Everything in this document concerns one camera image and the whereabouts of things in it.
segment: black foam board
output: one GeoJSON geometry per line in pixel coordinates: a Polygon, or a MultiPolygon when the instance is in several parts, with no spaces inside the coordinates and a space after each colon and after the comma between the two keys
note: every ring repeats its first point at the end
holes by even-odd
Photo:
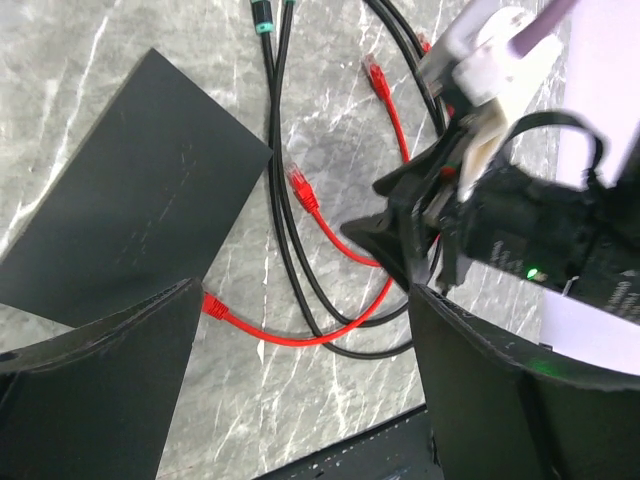
{"type": "Polygon", "coordinates": [[[0,302],[78,327],[206,274],[271,151],[155,50],[0,264],[0,302]]]}

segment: cable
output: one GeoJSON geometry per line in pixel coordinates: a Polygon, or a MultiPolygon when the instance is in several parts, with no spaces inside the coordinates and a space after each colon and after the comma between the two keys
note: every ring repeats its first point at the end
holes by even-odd
{"type": "Polygon", "coordinates": [[[407,145],[407,139],[404,136],[404,132],[402,131],[402,124],[400,123],[400,117],[398,116],[398,111],[396,110],[396,106],[393,103],[391,97],[385,99],[384,105],[387,108],[387,112],[389,113],[389,118],[391,119],[391,124],[393,125],[393,129],[396,132],[396,138],[398,139],[398,146],[400,147],[400,153],[402,155],[402,162],[409,163],[411,161],[411,154],[409,153],[409,146],[407,145]]]}
{"type": "Polygon", "coordinates": [[[436,268],[438,268],[438,260],[440,259],[440,254],[442,253],[442,241],[440,240],[440,235],[436,238],[435,241],[436,249],[433,252],[433,260],[431,260],[431,265],[429,266],[429,271],[431,272],[431,277],[436,273],[436,268]]]}
{"type": "MultiPolygon", "coordinates": [[[[390,14],[389,10],[387,10],[387,8],[385,8],[385,6],[380,3],[380,1],[381,0],[364,0],[364,2],[369,5],[369,7],[378,16],[378,18],[382,20],[382,23],[384,23],[385,27],[387,27],[387,30],[389,30],[389,33],[395,40],[398,48],[400,48],[400,52],[402,53],[402,56],[404,57],[407,65],[409,66],[409,69],[411,70],[411,75],[413,76],[413,79],[418,86],[418,90],[420,90],[422,99],[424,100],[427,111],[429,112],[431,120],[433,121],[434,127],[436,129],[436,133],[438,134],[438,136],[442,136],[446,129],[446,121],[442,106],[439,102],[436,102],[433,99],[433,96],[429,92],[427,85],[424,83],[424,80],[422,79],[422,76],[418,71],[418,62],[416,61],[414,53],[412,52],[412,45],[407,43],[407,40],[400,31],[398,25],[396,25],[394,18],[390,14]]],[[[416,55],[422,56],[422,54],[419,52],[422,52],[422,45],[419,45],[419,50],[416,50],[416,55]]]]}
{"type": "Polygon", "coordinates": [[[379,0],[384,8],[386,8],[393,19],[398,23],[400,28],[404,31],[404,34],[409,39],[411,45],[413,45],[413,49],[416,51],[416,54],[419,58],[422,58],[424,55],[423,42],[420,41],[419,35],[413,31],[409,22],[402,16],[400,11],[396,8],[396,6],[390,0],[379,0]]]}
{"type": "Polygon", "coordinates": [[[298,199],[298,202],[300,202],[302,208],[311,214],[320,229],[340,252],[351,260],[362,265],[366,265],[368,267],[380,267],[380,264],[372,258],[359,255],[347,247],[333,232],[333,230],[331,230],[331,227],[329,227],[325,221],[322,213],[320,213],[320,205],[318,204],[318,199],[313,192],[313,187],[295,164],[291,164],[289,168],[287,168],[287,177],[289,179],[289,184],[293,189],[293,193],[298,199]]]}
{"type": "Polygon", "coordinates": [[[426,55],[427,53],[429,53],[431,51],[431,42],[429,41],[427,36],[424,33],[418,33],[416,35],[416,38],[420,42],[420,47],[422,48],[423,54],[426,55]]]}
{"type": "Polygon", "coordinates": [[[391,124],[393,125],[393,129],[396,132],[396,138],[398,139],[398,146],[400,147],[402,162],[409,163],[409,161],[411,160],[411,154],[409,153],[407,140],[402,130],[402,124],[400,123],[398,111],[396,110],[396,106],[393,103],[393,97],[391,96],[391,88],[389,87],[389,82],[387,82],[387,78],[385,77],[382,68],[380,67],[380,65],[376,61],[375,56],[372,53],[365,55],[365,57],[362,59],[362,67],[367,74],[367,78],[369,79],[371,88],[373,88],[373,91],[376,93],[382,103],[384,103],[384,106],[387,109],[387,113],[389,114],[389,118],[391,119],[391,124]]]}
{"type": "Polygon", "coordinates": [[[509,40],[513,51],[520,58],[526,56],[553,31],[576,3],[578,0],[551,0],[529,25],[509,40]]]}
{"type": "MultiPolygon", "coordinates": [[[[271,97],[272,97],[272,105],[271,105],[271,114],[270,114],[270,122],[269,122],[269,144],[270,146],[272,146],[272,148],[274,149],[274,158],[272,160],[272,162],[270,163],[269,166],[269,197],[270,197],[270,202],[271,202],[271,210],[272,210],[272,214],[273,214],[273,221],[274,221],[274,230],[276,232],[276,239],[278,241],[279,247],[280,247],[280,251],[282,254],[282,259],[283,262],[285,264],[285,269],[287,271],[287,276],[289,277],[289,281],[292,285],[292,288],[294,290],[294,294],[296,296],[296,300],[298,301],[298,304],[300,305],[300,309],[302,311],[302,315],[305,319],[305,321],[307,322],[307,324],[309,324],[309,327],[312,329],[313,333],[315,336],[322,336],[322,331],[318,328],[317,324],[315,323],[315,319],[313,318],[313,315],[311,313],[311,310],[309,308],[308,303],[306,302],[306,299],[304,297],[304,293],[302,291],[302,288],[300,286],[300,282],[298,281],[296,272],[295,272],[295,268],[291,259],[291,254],[289,252],[289,246],[286,240],[286,232],[284,231],[284,226],[283,226],[283,210],[286,212],[287,211],[287,204],[288,204],[288,198],[286,197],[286,195],[284,196],[284,198],[286,199],[284,202],[282,202],[282,189],[284,187],[284,182],[282,182],[282,175],[283,175],[283,169],[282,169],[282,151],[281,151],[281,142],[280,142],[280,123],[279,123],[279,106],[280,106],[280,95],[281,95],[281,90],[282,90],[282,71],[284,70],[284,62],[286,61],[286,49],[288,48],[288,41],[289,41],[289,34],[290,34],[290,29],[291,29],[291,21],[292,21],[292,5],[287,2],[287,4],[285,5],[285,9],[284,9],[284,20],[283,20],[283,29],[282,29],[282,41],[280,43],[280,50],[279,50],[279,54],[278,54],[278,61],[276,62],[276,68],[274,69],[274,75],[271,77],[272,81],[270,82],[270,91],[271,91],[271,97]]],[[[271,65],[273,65],[273,57],[272,57],[272,53],[271,53],[271,49],[270,49],[270,39],[268,39],[269,42],[267,42],[266,40],[263,41],[263,54],[265,57],[265,64],[269,64],[271,63],[271,65]]],[[[267,69],[267,77],[269,78],[269,71],[270,71],[270,67],[266,67],[267,69]]],[[[294,246],[296,245],[296,237],[292,238],[292,243],[294,244],[294,246]]],[[[310,278],[310,283],[312,284],[312,287],[314,286],[312,282],[312,280],[314,280],[315,277],[310,278]]],[[[331,307],[333,310],[335,310],[335,307],[333,307],[333,305],[331,305],[331,302],[326,298],[325,299],[328,303],[328,306],[331,307]]],[[[397,316],[399,316],[400,314],[404,313],[406,311],[406,304],[402,307],[400,307],[398,310],[396,310],[395,312],[392,312],[389,315],[386,315],[385,317],[382,317],[380,319],[377,320],[369,320],[365,323],[363,323],[360,326],[369,326],[369,325],[374,325],[374,324],[381,324],[383,322],[389,321],[389,319],[393,319],[396,318],[397,316]]],[[[334,315],[336,317],[339,318],[340,320],[346,320],[347,322],[350,322],[350,319],[347,319],[345,317],[342,317],[339,312],[335,311],[335,313],[338,313],[338,315],[334,315]]],[[[352,359],[358,359],[358,360],[381,360],[381,359],[385,359],[385,358],[390,358],[396,355],[399,355],[403,352],[405,352],[406,350],[410,349],[412,347],[412,344],[410,342],[407,342],[403,345],[400,345],[396,348],[393,348],[389,351],[386,352],[373,352],[373,353],[361,353],[361,352],[351,352],[349,350],[345,350],[343,348],[337,347],[333,344],[327,343],[324,344],[325,348],[329,349],[330,351],[332,351],[333,353],[336,353],[338,355],[342,355],[348,358],[352,358],[352,359]]]]}
{"type": "Polygon", "coordinates": [[[202,311],[214,318],[229,322],[231,325],[245,331],[249,335],[252,335],[260,340],[264,340],[269,343],[274,343],[276,345],[282,345],[285,347],[313,347],[316,345],[324,345],[333,340],[337,340],[338,338],[343,337],[347,333],[358,328],[358,326],[365,322],[371,316],[371,314],[373,314],[373,312],[375,312],[376,309],[380,306],[380,304],[382,303],[381,299],[386,296],[392,285],[393,280],[389,278],[385,283],[384,288],[382,289],[383,294],[380,295],[380,300],[373,302],[371,306],[367,308],[367,310],[365,310],[364,313],[362,313],[362,315],[360,315],[360,317],[356,321],[351,322],[351,324],[339,330],[336,330],[335,332],[324,334],[314,338],[299,339],[281,337],[279,335],[272,335],[268,332],[265,332],[264,330],[260,330],[259,328],[248,324],[244,320],[240,320],[229,311],[229,308],[225,304],[209,294],[205,295],[202,311]]]}
{"type": "MultiPolygon", "coordinates": [[[[370,6],[373,5],[373,2],[371,0],[368,1],[368,3],[370,4],[370,6]]],[[[417,62],[415,61],[415,59],[413,58],[413,56],[411,56],[411,54],[409,54],[409,56],[406,55],[406,44],[403,43],[404,39],[402,38],[402,34],[398,35],[398,31],[396,29],[395,34],[394,34],[394,30],[393,28],[395,27],[395,24],[393,24],[393,21],[389,21],[388,17],[385,18],[385,13],[383,13],[382,10],[377,11],[378,15],[380,17],[383,18],[383,21],[385,22],[385,24],[387,24],[387,27],[390,29],[390,31],[392,31],[392,35],[394,36],[394,38],[396,39],[396,42],[399,44],[401,50],[403,50],[403,55],[405,56],[405,59],[407,59],[407,62],[410,66],[410,68],[412,68],[412,73],[414,75],[414,79],[416,79],[416,83],[418,83],[418,87],[421,91],[421,94],[423,95],[423,98],[425,99],[425,103],[427,104],[427,107],[429,108],[429,100],[432,102],[432,105],[434,106],[433,109],[429,109],[430,110],[430,114],[432,116],[432,118],[434,119],[434,122],[436,123],[436,129],[440,130],[440,129],[444,129],[444,116],[442,115],[442,109],[441,109],[441,105],[436,104],[433,101],[433,98],[430,96],[428,90],[426,89],[426,86],[424,85],[424,82],[421,80],[421,78],[419,76],[416,75],[416,67],[417,67],[417,62]],[[441,123],[441,128],[438,128],[438,122],[441,123]]],[[[296,294],[296,298],[298,299],[298,303],[300,304],[301,310],[303,312],[303,316],[305,317],[305,320],[307,321],[307,323],[309,324],[310,328],[312,329],[314,335],[316,337],[316,339],[312,339],[313,342],[318,342],[318,343],[314,343],[314,344],[319,344],[319,343],[323,343],[323,340],[326,339],[326,335],[322,334],[322,331],[319,329],[319,327],[317,326],[317,324],[315,323],[315,319],[313,319],[313,316],[310,312],[310,309],[308,307],[308,304],[306,303],[306,299],[304,298],[303,292],[300,288],[300,284],[297,280],[297,276],[295,273],[295,268],[293,266],[292,263],[292,259],[291,259],[291,255],[289,252],[289,247],[288,247],[288,243],[287,243],[287,239],[286,239],[286,232],[284,231],[284,225],[283,225],[283,217],[284,217],[284,221],[286,224],[286,228],[289,232],[289,235],[291,237],[291,242],[294,246],[294,250],[296,251],[296,254],[299,258],[299,260],[301,261],[301,265],[303,267],[303,270],[305,270],[305,274],[307,274],[307,277],[310,280],[310,283],[312,284],[312,286],[314,286],[313,284],[316,283],[317,281],[315,281],[315,276],[313,275],[313,272],[311,271],[310,266],[308,265],[308,262],[306,261],[306,255],[304,254],[304,248],[302,247],[302,244],[300,242],[300,238],[299,235],[297,233],[296,227],[295,227],[295,220],[293,219],[293,215],[292,215],[292,211],[291,211],[291,205],[289,202],[289,198],[288,198],[288,193],[286,190],[286,185],[285,185],[285,177],[284,177],[284,168],[283,168],[283,164],[282,164],[282,150],[281,150],[281,132],[280,132],[280,112],[279,112],[279,107],[280,107],[280,98],[281,98],[281,94],[282,94],[282,81],[283,81],[283,73],[284,73],[284,66],[286,63],[286,56],[287,56],[287,50],[288,50],[288,42],[289,42],[289,37],[290,37],[290,32],[291,32],[291,25],[292,25],[292,18],[293,18],[293,2],[291,0],[286,1],[286,5],[285,5],[285,11],[284,11],[284,15],[283,15],[283,27],[282,27],[282,34],[281,34],[281,42],[280,42],[280,46],[279,46],[279,51],[278,51],[278,58],[277,61],[275,62],[275,68],[273,67],[273,52],[272,52],[272,48],[271,48],[271,41],[270,41],[270,37],[268,35],[268,33],[265,32],[259,32],[262,35],[262,46],[263,46],[263,54],[264,54],[264,58],[265,58],[265,68],[267,71],[267,78],[269,79],[269,84],[270,84],[270,92],[271,92],[271,112],[270,112],[270,121],[269,121],[269,143],[272,146],[272,148],[274,149],[274,158],[272,159],[272,162],[270,163],[269,166],[269,184],[270,184],[270,202],[271,202],[271,206],[272,206],[272,211],[273,211],[273,220],[274,220],[274,227],[276,230],[276,238],[278,240],[279,246],[280,246],[280,250],[282,252],[282,256],[283,256],[283,261],[285,263],[285,267],[287,269],[287,275],[289,276],[289,279],[292,283],[292,287],[294,288],[294,292],[296,294]]],[[[387,283],[385,284],[385,288],[383,289],[383,292],[388,291],[388,288],[390,287],[391,282],[390,280],[387,280],[387,283]]],[[[322,295],[319,295],[320,300],[323,300],[323,296],[326,298],[326,296],[324,295],[324,293],[322,292],[322,289],[320,288],[319,285],[317,285],[318,289],[320,290],[322,295]]],[[[327,308],[330,313],[334,313],[331,310],[333,309],[335,311],[335,307],[333,307],[333,305],[328,301],[328,299],[326,299],[328,306],[330,308],[327,308]]],[[[374,308],[377,308],[377,306],[379,305],[379,303],[374,302],[371,307],[369,309],[367,309],[367,311],[365,313],[368,313],[368,315],[371,314],[371,312],[373,312],[374,308]]],[[[398,311],[397,314],[402,313],[403,311],[406,311],[406,305],[401,307],[398,311]]],[[[342,317],[339,313],[338,315],[334,315],[336,316],[336,318],[340,321],[340,320],[346,320],[347,322],[349,322],[347,325],[347,328],[350,329],[354,329],[357,328],[357,326],[359,326],[359,322],[364,322],[366,320],[366,318],[368,318],[367,316],[364,316],[364,314],[358,318],[357,321],[353,322],[350,321],[349,319],[346,319],[345,317],[342,317]]],[[[240,320],[238,320],[237,318],[234,320],[235,317],[230,316],[229,319],[227,319],[228,321],[231,321],[233,323],[233,321],[236,321],[235,323],[237,324],[237,326],[239,328],[240,327],[240,320]]],[[[247,330],[251,330],[254,327],[251,327],[250,325],[247,325],[246,323],[243,323],[244,327],[243,328],[245,331],[247,330]]],[[[260,334],[260,335],[265,335],[264,332],[261,332],[258,329],[254,329],[255,331],[253,332],[254,334],[260,334]]],[[[329,338],[330,339],[335,339],[338,338],[338,336],[340,336],[340,333],[342,332],[342,334],[346,333],[346,329],[341,329],[337,332],[334,332],[333,334],[330,334],[329,338]]],[[[276,341],[278,339],[278,337],[274,337],[271,338],[272,341],[276,341]]],[[[285,341],[285,342],[291,342],[291,339],[282,339],[280,337],[281,341],[285,341]]],[[[379,352],[379,353],[358,353],[358,352],[350,352],[344,349],[341,349],[339,347],[336,347],[335,345],[326,343],[325,347],[330,349],[331,351],[333,351],[334,353],[338,353],[341,355],[345,355],[348,356],[350,358],[358,358],[358,359],[380,359],[380,358],[388,358],[390,356],[395,356],[398,355],[399,353],[402,353],[403,351],[408,350],[409,348],[411,348],[412,344],[411,342],[406,342],[403,345],[400,345],[398,347],[396,347],[395,349],[392,349],[388,352],[379,352]]]]}
{"type": "MultiPolygon", "coordinates": [[[[290,38],[290,34],[291,34],[291,26],[292,26],[292,19],[293,19],[293,8],[292,8],[292,4],[291,3],[287,3],[285,5],[284,8],[284,14],[283,14],[283,22],[282,22],[282,30],[281,30],[281,34],[280,34],[280,46],[279,46],[279,51],[278,51],[278,60],[276,62],[276,69],[275,69],[275,78],[274,78],[274,83],[273,83],[273,88],[271,89],[271,93],[272,93],[272,98],[271,98],[271,118],[270,118],[270,138],[273,136],[275,137],[275,139],[277,140],[276,142],[274,142],[274,165],[275,165],[275,169],[276,170],[276,181],[274,182],[275,188],[277,189],[277,193],[278,193],[278,200],[280,202],[280,206],[282,207],[282,216],[284,217],[285,220],[285,224],[287,227],[287,231],[289,233],[289,237],[291,239],[291,244],[294,248],[294,251],[296,252],[296,256],[298,257],[298,260],[300,262],[300,265],[305,273],[305,276],[307,277],[312,289],[314,290],[314,293],[318,296],[318,299],[320,300],[320,302],[322,303],[322,305],[327,309],[327,311],[336,319],[338,320],[340,323],[348,325],[350,324],[353,320],[349,319],[347,317],[345,317],[344,315],[342,315],[340,312],[337,311],[337,309],[333,306],[333,304],[331,303],[331,301],[328,299],[328,297],[326,296],[326,294],[324,293],[324,291],[322,290],[322,287],[320,286],[320,284],[318,283],[313,270],[311,268],[311,266],[309,265],[309,262],[307,260],[306,254],[304,252],[304,247],[302,245],[302,242],[300,240],[300,237],[298,235],[297,229],[296,229],[296,224],[295,224],[295,219],[293,216],[293,212],[291,209],[291,203],[289,201],[289,196],[288,196],[288,192],[286,189],[286,184],[285,184],[285,178],[284,178],[284,168],[282,166],[282,145],[281,145],[281,141],[280,141],[280,117],[279,117],[279,109],[280,109],[280,98],[281,98],[281,94],[282,94],[282,81],[283,81],[283,72],[284,72],[284,65],[286,62],[286,56],[287,56],[287,51],[288,51],[288,43],[289,43],[289,38],[290,38]]],[[[285,242],[285,249],[288,249],[288,245],[285,242]]],[[[321,336],[322,335],[322,330],[318,327],[315,319],[313,318],[313,315],[311,315],[310,310],[308,309],[308,304],[306,302],[306,299],[304,298],[304,295],[302,294],[302,290],[300,289],[300,284],[298,282],[297,279],[297,275],[295,273],[295,269],[293,264],[291,263],[290,260],[285,259],[284,255],[283,255],[283,260],[285,261],[285,267],[287,268],[287,272],[289,275],[289,280],[292,284],[292,287],[294,288],[294,291],[296,291],[296,299],[298,300],[298,303],[300,304],[301,307],[305,307],[302,308],[303,309],[303,316],[305,318],[305,321],[307,322],[307,324],[309,325],[309,328],[311,329],[311,331],[313,332],[314,335],[316,336],[321,336]]],[[[384,323],[387,323],[395,318],[397,318],[398,316],[400,316],[402,313],[404,313],[407,309],[407,305],[403,305],[400,308],[396,309],[395,311],[391,312],[390,314],[384,315],[383,317],[377,318],[377,319],[371,319],[365,323],[362,324],[362,326],[364,327],[373,327],[373,326],[378,326],[378,325],[382,325],[384,323]]],[[[381,358],[389,358],[395,355],[398,355],[399,353],[402,353],[406,350],[408,350],[409,348],[411,348],[411,343],[407,342],[404,345],[401,345],[399,347],[396,347],[394,349],[389,350],[388,352],[379,352],[379,353],[369,353],[369,354],[364,354],[364,353],[356,353],[356,352],[349,352],[346,351],[344,349],[341,349],[339,347],[336,347],[335,345],[331,345],[331,344],[326,344],[325,347],[330,349],[331,351],[333,351],[334,353],[339,353],[341,355],[344,356],[349,356],[350,358],[359,358],[359,359],[381,359],[381,358]]]]}

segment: marble surface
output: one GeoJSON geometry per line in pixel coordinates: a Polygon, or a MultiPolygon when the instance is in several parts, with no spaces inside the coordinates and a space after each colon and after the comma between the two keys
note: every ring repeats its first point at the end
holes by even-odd
{"type": "MultiPolygon", "coordinates": [[[[463,0],[398,0],[411,24],[437,38],[463,0]]],[[[537,9],[544,2],[522,0],[537,9]]],[[[281,5],[274,2],[274,13],[281,5]]],[[[566,40],[568,26],[561,31],[566,40]]],[[[45,192],[138,59],[157,48],[255,134],[264,137],[266,87],[248,0],[0,0],[0,252],[45,192]]],[[[399,164],[383,106],[359,59],[374,51],[394,88],[413,152],[434,140],[418,91],[381,23],[359,0],[296,7],[282,107],[286,158],[316,188],[330,224],[383,206],[373,180],[399,164]]],[[[561,104],[560,61],[535,108],[561,104]]],[[[557,132],[525,136],[517,160],[552,177],[557,132]]],[[[206,278],[238,313],[275,331],[305,332],[270,229],[264,182],[251,195],[206,278]]],[[[321,283],[355,315],[380,272],[344,260],[297,209],[321,283]]],[[[395,292],[390,303],[401,298],[395,292]]],[[[453,299],[527,338],[537,337],[541,292],[474,267],[453,299]]],[[[331,322],[312,301],[320,323],[331,322]]],[[[66,328],[10,307],[0,311],[0,351],[66,328]]],[[[340,345],[387,348],[409,335],[406,319],[356,332],[340,345]]],[[[412,352],[379,362],[322,348],[264,345],[202,318],[158,478],[249,479],[422,402],[412,352]]]]}

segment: red connector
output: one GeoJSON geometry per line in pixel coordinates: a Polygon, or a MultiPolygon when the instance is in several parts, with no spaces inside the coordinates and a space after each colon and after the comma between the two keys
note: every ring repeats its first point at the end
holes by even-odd
{"type": "Polygon", "coordinates": [[[287,168],[287,178],[300,205],[311,214],[317,212],[320,206],[316,194],[313,193],[311,184],[295,164],[287,168]]]}
{"type": "Polygon", "coordinates": [[[362,67],[364,68],[367,77],[369,77],[369,81],[371,82],[374,92],[376,92],[376,95],[378,95],[380,100],[388,100],[391,98],[391,88],[384,76],[382,68],[380,68],[380,65],[376,62],[376,57],[373,53],[365,55],[362,59],[362,67]]]}
{"type": "Polygon", "coordinates": [[[420,45],[422,45],[422,51],[424,51],[425,54],[429,53],[431,51],[431,42],[427,40],[427,35],[424,32],[420,32],[417,37],[420,41],[420,45]]]}
{"type": "Polygon", "coordinates": [[[202,311],[210,317],[218,320],[226,320],[229,314],[229,307],[209,293],[204,294],[204,302],[202,303],[202,311]]]}

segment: white wall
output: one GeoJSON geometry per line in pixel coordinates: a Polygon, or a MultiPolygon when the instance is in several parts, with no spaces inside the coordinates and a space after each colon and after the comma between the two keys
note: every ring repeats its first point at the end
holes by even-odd
{"type": "MultiPolygon", "coordinates": [[[[564,106],[609,139],[601,170],[609,183],[640,124],[639,21],[640,0],[582,0],[572,14],[564,106]]],[[[558,181],[581,185],[588,159],[586,139],[563,130],[558,181]]],[[[540,341],[564,355],[640,375],[640,326],[554,293],[545,297],[540,341]]]]}

